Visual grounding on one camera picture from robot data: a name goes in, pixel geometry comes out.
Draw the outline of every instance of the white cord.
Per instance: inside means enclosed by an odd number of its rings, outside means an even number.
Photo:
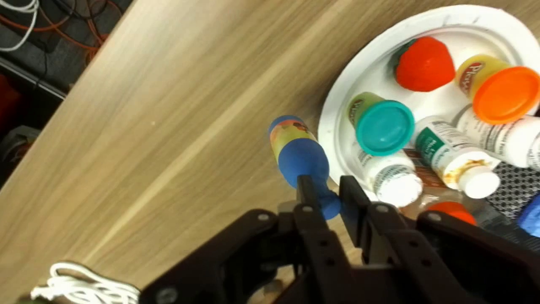
[[[31,0],[31,4],[27,4],[26,7],[14,7],[14,5],[7,4],[5,0],[0,0],[0,7],[19,12],[19,14],[32,14],[32,22],[31,22],[27,32],[22,36],[22,39],[12,47],[0,47],[0,52],[14,52],[14,51],[21,49],[22,44],[27,42],[27,39],[31,37],[31,34],[36,27],[39,0]]]
[[[86,280],[61,272],[78,272]],[[51,267],[51,279],[46,287],[36,287],[31,297],[66,297],[73,304],[137,304],[139,291],[129,284],[120,284],[97,275],[78,264],[59,262]]]

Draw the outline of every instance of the wooden table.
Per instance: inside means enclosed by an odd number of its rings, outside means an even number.
[[[377,34],[456,0],[137,0],[0,193],[0,297],[75,260],[144,287],[250,208],[294,199],[267,127],[316,128]],[[493,2],[540,34],[540,2]]]

